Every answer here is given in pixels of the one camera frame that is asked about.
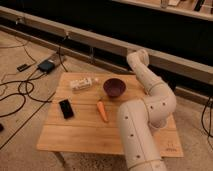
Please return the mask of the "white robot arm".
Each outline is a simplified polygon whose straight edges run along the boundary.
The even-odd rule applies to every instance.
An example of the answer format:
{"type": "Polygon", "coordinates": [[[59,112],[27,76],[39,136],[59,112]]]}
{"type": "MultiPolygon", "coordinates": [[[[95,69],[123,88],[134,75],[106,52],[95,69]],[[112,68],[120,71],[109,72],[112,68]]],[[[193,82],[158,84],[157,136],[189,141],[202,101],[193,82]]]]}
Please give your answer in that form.
{"type": "Polygon", "coordinates": [[[117,123],[129,171],[167,171],[154,142],[152,131],[166,125],[175,111],[176,97],[149,68],[149,55],[141,49],[127,55],[127,62],[143,85],[147,96],[124,102],[118,109],[117,123]]]}

